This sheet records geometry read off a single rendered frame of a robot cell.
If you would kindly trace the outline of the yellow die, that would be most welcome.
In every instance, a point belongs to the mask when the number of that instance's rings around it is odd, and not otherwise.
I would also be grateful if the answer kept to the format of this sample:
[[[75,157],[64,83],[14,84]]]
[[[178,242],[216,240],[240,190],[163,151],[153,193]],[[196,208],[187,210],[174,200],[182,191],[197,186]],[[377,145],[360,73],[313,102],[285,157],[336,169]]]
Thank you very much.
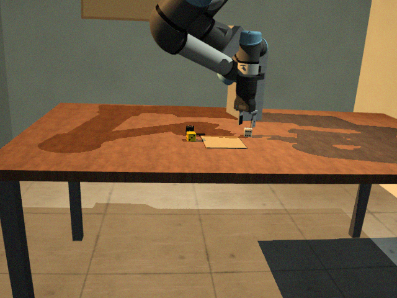
[[[195,132],[187,132],[186,139],[188,142],[196,141],[196,133]]]

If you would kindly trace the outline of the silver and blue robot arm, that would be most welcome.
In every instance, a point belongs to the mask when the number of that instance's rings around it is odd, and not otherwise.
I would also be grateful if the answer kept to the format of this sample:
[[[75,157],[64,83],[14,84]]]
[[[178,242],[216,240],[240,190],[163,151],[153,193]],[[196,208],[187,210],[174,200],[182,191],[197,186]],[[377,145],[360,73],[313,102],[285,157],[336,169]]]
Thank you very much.
[[[238,63],[259,64],[268,44],[260,32],[242,31],[239,53],[230,58],[221,52],[233,31],[213,16],[227,1],[160,0],[151,13],[149,26],[154,41],[165,52],[192,60],[231,85],[239,75]]]

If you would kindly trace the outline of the tan square mat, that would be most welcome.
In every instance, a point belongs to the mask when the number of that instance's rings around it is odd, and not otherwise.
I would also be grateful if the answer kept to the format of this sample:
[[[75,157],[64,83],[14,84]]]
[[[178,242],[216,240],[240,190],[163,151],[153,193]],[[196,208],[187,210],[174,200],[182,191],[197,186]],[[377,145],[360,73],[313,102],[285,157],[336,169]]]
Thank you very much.
[[[234,148],[246,149],[246,146],[238,136],[204,136],[201,138],[206,148]]]

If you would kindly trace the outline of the white die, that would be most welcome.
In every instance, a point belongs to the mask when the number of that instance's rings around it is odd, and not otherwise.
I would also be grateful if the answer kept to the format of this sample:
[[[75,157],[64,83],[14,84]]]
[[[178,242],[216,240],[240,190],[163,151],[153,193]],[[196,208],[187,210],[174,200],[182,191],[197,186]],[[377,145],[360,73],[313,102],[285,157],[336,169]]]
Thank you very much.
[[[252,137],[252,128],[244,128],[244,137]]]

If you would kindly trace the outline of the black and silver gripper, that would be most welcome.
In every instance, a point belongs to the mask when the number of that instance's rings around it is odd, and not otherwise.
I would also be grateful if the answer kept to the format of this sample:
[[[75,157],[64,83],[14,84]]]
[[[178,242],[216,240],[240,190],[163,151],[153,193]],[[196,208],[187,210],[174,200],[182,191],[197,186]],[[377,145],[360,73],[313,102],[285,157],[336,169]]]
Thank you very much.
[[[236,99],[234,110],[239,111],[238,125],[243,124],[243,111],[252,114],[251,128],[256,126],[256,89],[257,80],[264,79],[265,73],[261,73],[259,64],[238,63],[238,74],[236,80]]]

